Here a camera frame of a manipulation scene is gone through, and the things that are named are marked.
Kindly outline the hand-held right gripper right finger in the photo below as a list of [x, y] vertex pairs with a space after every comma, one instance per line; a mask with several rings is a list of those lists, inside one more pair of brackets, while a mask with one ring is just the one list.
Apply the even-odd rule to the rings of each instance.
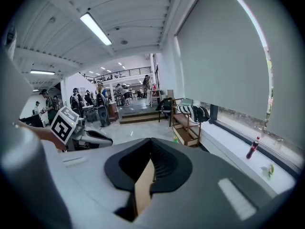
[[148, 229], [258, 229], [278, 202], [253, 179], [222, 158], [163, 140], [192, 162], [188, 180], [171, 193], [154, 194], [138, 216]]

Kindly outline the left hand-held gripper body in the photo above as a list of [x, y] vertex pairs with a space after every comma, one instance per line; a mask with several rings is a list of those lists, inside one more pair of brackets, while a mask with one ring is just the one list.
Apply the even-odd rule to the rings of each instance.
[[85, 147], [85, 120], [79, 114], [64, 106], [56, 114], [51, 132], [64, 144], [64, 151], [75, 151]]

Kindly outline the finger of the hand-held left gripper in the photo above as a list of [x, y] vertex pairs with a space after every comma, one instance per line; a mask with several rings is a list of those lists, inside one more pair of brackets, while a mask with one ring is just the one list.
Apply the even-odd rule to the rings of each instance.
[[101, 133], [99, 131], [95, 131], [95, 130], [87, 130], [86, 133], [88, 136], [91, 136], [91, 137], [107, 137], [106, 134]]
[[113, 141], [109, 138], [97, 138], [91, 136], [82, 136], [80, 139], [80, 148], [96, 149], [102, 147], [112, 146]]

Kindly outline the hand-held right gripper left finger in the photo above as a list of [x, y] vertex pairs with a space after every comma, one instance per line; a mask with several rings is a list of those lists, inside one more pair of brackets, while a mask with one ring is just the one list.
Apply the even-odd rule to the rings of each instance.
[[117, 189], [104, 172], [109, 157], [129, 147], [148, 142], [138, 139], [110, 147], [59, 153], [50, 141], [43, 141], [45, 162], [58, 206], [48, 208], [52, 229], [148, 229], [117, 212], [131, 205], [131, 192]]

